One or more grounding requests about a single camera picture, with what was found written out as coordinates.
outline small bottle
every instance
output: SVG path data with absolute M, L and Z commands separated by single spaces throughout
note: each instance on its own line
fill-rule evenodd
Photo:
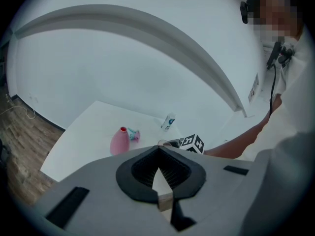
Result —
M 174 121 L 175 121 L 175 114 L 174 113 L 168 114 L 163 125 L 161 126 L 161 129 L 163 129 L 163 131 L 168 131 Z

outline black and white cube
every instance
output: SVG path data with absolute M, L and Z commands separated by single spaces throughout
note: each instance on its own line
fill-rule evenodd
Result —
M 188 150 L 194 153 L 203 154 L 204 142 L 196 134 L 185 137 L 180 149 Z

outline white table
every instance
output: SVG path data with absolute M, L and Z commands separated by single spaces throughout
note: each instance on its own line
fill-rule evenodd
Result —
M 168 132 L 160 128 L 163 121 L 96 101 L 63 133 L 40 170 L 52 179 L 61 181 L 82 166 L 111 156 L 111 139 L 122 126 L 140 130 L 140 141 L 130 141 L 130 150 L 157 145 L 159 140 L 182 137 L 176 121 Z

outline black cable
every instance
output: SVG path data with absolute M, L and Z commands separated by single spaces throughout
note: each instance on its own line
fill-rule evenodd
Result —
M 272 95 L 274 93 L 274 88 L 275 88 L 275 83 L 276 83 L 276 65 L 272 64 L 272 66 L 275 69 L 275 77 L 274 77 L 274 82 L 272 83 L 272 87 L 271 87 L 271 95 L 270 95 L 270 109 L 269 109 L 269 117 L 272 114 Z

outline black baseboard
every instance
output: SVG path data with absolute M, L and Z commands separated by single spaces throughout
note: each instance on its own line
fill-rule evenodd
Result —
M 16 94 L 16 95 L 14 95 L 14 96 L 12 96 L 12 97 L 10 97 L 10 98 L 11 98 L 11 100 L 15 100 L 15 99 L 18 98 L 18 95 Z
M 14 99 L 17 99 L 17 98 L 19 98 L 28 108 L 33 109 L 33 108 L 31 108 L 24 100 L 22 100 L 22 99 L 20 98 L 20 96 L 18 96 L 17 94 L 14 95 L 14 96 L 12 96 L 12 97 L 11 97 L 11 100 L 14 100 Z M 44 116 L 42 116 L 42 115 L 39 114 L 38 112 L 35 111 L 35 113 L 36 113 L 36 115 L 37 115 L 38 117 L 42 118 L 45 122 L 48 122 L 50 125 L 54 126 L 55 128 L 57 128 L 57 129 L 59 129 L 59 130 L 61 130 L 61 131 L 63 131 L 63 132 L 65 131 L 64 128 L 61 128 L 60 126 L 58 126 L 58 125 L 54 124 L 53 122 L 47 120 Z

